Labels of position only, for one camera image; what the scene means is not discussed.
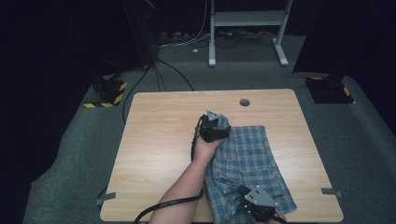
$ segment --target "wooden table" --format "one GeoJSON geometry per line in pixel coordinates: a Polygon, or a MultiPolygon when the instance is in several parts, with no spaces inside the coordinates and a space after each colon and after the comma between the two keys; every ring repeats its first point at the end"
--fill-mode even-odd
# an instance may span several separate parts
{"type": "MultiPolygon", "coordinates": [[[[270,147],[298,208],[289,222],[343,219],[303,112],[292,90],[147,92],[134,96],[101,211],[105,221],[131,221],[157,203],[190,163],[198,118],[210,109],[234,127],[265,126],[270,147]],[[248,99],[249,106],[241,106],[248,99]]],[[[141,220],[149,220],[150,214],[141,220]]],[[[211,222],[207,197],[194,221],[211,222]]]]}

